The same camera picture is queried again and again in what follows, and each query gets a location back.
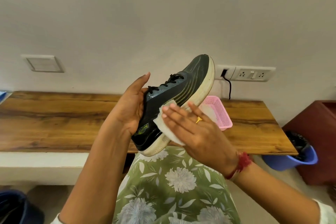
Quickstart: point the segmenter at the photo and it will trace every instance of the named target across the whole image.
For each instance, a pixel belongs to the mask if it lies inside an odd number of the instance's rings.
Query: black cable
[[[230,84],[229,99],[231,99],[231,82],[230,82],[230,80],[228,80],[228,79],[225,78],[226,71],[227,71],[227,69],[224,69],[223,72],[222,72],[222,74],[220,76],[223,77],[223,79],[225,81],[228,81],[229,84]]]

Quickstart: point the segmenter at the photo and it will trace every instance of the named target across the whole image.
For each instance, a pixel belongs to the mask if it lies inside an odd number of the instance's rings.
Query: black running shoe
[[[199,55],[181,72],[171,74],[168,81],[159,87],[148,86],[145,95],[143,116],[132,140],[145,156],[162,151],[170,140],[162,134],[153,120],[159,108],[174,99],[178,106],[188,110],[188,101],[199,106],[208,95],[215,78],[215,65],[208,55]]]

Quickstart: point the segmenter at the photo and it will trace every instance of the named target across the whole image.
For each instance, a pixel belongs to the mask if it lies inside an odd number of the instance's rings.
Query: shoelace
[[[170,78],[168,79],[168,81],[166,81],[165,83],[161,84],[160,86],[164,85],[164,86],[168,87],[167,83],[170,83],[170,82],[171,83],[176,83],[175,80],[177,80],[179,78],[184,79],[184,77],[182,75],[180,75],[180,74],[171,74]],[[153,90],[159,90],[159,88],[155,87],[155,86],[148,86],[148,91],[149,91],[150,94],[153,93]]]

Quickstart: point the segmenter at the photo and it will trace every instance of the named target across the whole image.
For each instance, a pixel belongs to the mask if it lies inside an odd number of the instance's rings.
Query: blue bucket
[[[312,146],[309,146],[305,151],[306,161],[299,161],[289,155],[262,155],[262,159],[272,169],[284,171],[299,165],[314,165],[317,163],[317,154]]]
[[[44,213],[32,205],[25,194],[18,190],[0,191],[0,207],[3,214],[13,211],[7,217],[9,223],[43,224]]]

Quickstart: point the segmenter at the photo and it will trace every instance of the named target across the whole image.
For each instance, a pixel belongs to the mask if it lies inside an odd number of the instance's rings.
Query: white midsole
[[[199,88],[196,90],[196,92],[186,101],[181,108],[190,111],[190,107],[188,106],[188,102],[193,102],[196,106],[199,106],[206,96],[209,94],[213,82],[215,79],[215,64],[213,63],[212,58],[209,56],[209,66],[208,66],[208,72],[205,76],[203,82],[199,86]],[[155,154],[158,154],[160,151],[162,151],[166,146],[169,144],[170,139],[166,137],[164,134],[161,134],[146,150],[139,151],[142,155],[151,157]]]

